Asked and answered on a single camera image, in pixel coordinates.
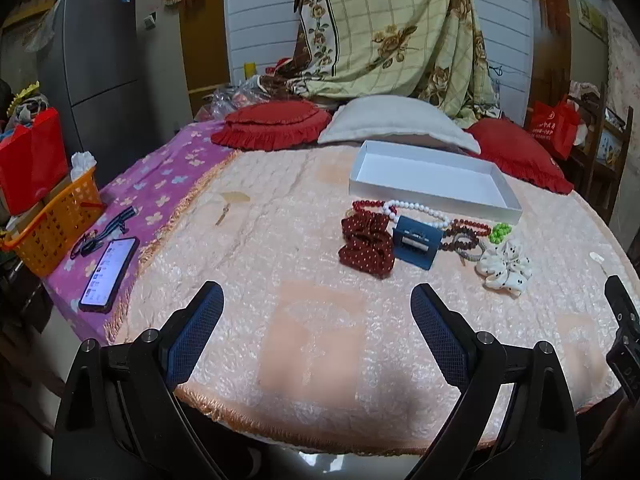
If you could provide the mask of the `white cherry print scrunchie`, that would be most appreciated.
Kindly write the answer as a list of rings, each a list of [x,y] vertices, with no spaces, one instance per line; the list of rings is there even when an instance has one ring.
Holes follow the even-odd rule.
[[[518,298],[526,291],[534,274],[532,260],[518,240],[506,240],[498,246],[487,247],[475,265],[476,273],[484,280],[484,287]]]

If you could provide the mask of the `blue hair claw clip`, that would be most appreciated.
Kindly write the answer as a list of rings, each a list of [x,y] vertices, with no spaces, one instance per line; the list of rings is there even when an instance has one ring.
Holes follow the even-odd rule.
[[[426,223],[400,216],[393,228],[396,259],[428,271],[431,269],[442,241],[442,230]]]

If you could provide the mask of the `dark red dotted scrunchie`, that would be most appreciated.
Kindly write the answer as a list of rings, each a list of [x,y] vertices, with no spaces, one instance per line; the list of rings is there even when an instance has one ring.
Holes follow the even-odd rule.
[[[377,212],[356,212],[342,220],[344,245],[338,251],[340,263],[375,278],[387,278],[395,257],[390,219]]]

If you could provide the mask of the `smartphone with lit screen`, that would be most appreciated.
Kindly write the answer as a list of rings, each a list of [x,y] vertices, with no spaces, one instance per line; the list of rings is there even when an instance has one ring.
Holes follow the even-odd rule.
[[[81,311],[99,313],[111,311],[120,284],[139,244],[140,240],[137,237],[111,240],[107,244],[79,299]]]

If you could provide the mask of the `pink quilted bedspread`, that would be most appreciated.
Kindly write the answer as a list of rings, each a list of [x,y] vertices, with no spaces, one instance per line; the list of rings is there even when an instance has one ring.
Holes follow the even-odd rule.
[[[224,313],[180,399],[231,428],[332,453],[418,454],[457,400],[411,316],[414,286],[505,344],[553,344],[574,407],[612,394],[605,363],[617,324],[604,283],[639,279],[605,223],[577,194],[520,180],[514,236],[533,263],[525,292],[486,289],[441,254],[429,271],[398,262],[388,278],[343,266],[341,222],[356,150],[348,145],[229,152],[189,143],[143,159],[111,185],[152,238],[134,284],[105,325],[112,344],[163,325],[206,281]]]

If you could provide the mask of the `white shallow box tray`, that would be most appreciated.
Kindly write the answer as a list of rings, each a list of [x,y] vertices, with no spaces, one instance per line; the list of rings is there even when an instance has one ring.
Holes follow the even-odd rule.
[[[352,165],[348,192],[512,226],[522,216],[518,198],[492,162],[412,145],[364,142]]]

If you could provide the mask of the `wooden chair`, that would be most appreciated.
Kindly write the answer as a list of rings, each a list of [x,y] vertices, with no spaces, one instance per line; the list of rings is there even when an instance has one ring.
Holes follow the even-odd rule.
[[[608,84],[604,82],[597,101],[572,98],[592,118],[593,129],[587,129],[585,141],[570,152],[568,160],[577,170],[577,193],[609,224],[630,147],[634,109],[621,118],[606,104]]]

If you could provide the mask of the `red pillow right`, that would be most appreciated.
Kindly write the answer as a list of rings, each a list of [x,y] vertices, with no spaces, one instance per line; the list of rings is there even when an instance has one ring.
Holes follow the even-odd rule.
[[[466,132],[480,146],[478,157],[493,162],[504,174],[555,194],[574,190],[544,147],[514,122],[483,118]]]

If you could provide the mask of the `round red ruffled cushion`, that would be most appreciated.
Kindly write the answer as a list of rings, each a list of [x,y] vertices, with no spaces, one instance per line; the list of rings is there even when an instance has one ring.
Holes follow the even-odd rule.
[[[330,113],[308,101],[262,102],[229,114],[210,140],[244,151],[286,150],[316,142],[331,119]]]

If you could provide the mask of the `red box on left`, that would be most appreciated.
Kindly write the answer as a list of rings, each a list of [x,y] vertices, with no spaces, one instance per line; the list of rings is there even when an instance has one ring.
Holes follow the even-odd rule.
[[[49,107],[30,126],[18,125],[1,142],[1,199],[11,216],[19,216],[68,175],[58,111]]]

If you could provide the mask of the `white pillow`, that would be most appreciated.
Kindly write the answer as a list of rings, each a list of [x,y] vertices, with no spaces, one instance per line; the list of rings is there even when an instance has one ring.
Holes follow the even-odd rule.
[[[318,137],[319,144],[383,140],[480,154],[480,144],[445,113],[404,96],[364,96],[341,106]]]

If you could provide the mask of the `clear plastic bag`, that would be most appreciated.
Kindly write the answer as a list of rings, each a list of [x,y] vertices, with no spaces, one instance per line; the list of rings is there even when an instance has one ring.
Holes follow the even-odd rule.
[[[259,76],[251,76],[240,84],[223,84],[204,98],[204,110],[213,120],[221,120],[240,108],[270,100]]]

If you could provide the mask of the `red shopping bag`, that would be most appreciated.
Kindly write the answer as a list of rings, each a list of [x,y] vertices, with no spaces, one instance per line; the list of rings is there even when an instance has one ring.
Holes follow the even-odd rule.
[[[553,106],[535,101],[527,131],[553,158],[567,160],[579,125],[575,102],[566,96]]]

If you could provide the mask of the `grey refrigerator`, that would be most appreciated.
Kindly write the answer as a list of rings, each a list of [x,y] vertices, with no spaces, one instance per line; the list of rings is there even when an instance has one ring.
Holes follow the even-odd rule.
[[[60,0],[37,52],[42,93],[67,155],[89,152],[103,188],[157,148],[136,27],[136,0]]]

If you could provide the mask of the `floral beige quilt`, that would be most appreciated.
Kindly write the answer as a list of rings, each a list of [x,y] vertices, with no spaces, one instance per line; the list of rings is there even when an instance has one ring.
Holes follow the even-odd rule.
[[[474,0],[294,0],[293,55],[271,77],[313,101],[408,96],[468,128],[498,108]]]

